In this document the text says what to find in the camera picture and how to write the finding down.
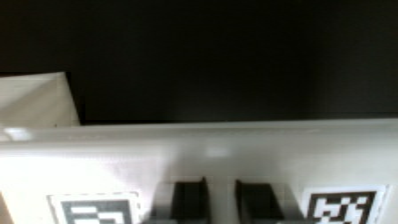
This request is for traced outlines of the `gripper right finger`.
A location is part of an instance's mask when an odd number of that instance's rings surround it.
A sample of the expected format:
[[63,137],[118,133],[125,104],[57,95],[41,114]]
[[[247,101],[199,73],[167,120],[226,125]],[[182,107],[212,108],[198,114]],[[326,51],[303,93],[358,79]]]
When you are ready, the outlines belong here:
[[278,224],[283,211],[272,186],[237,181],[235,197],[240,224]]

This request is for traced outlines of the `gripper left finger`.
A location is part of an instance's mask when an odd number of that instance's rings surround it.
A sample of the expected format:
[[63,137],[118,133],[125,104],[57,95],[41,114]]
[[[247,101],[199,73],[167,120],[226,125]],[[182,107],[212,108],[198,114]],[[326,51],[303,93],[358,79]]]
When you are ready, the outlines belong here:
[[207,178],[175,184],[171,219],[176,224],[210,224],[210,190]]

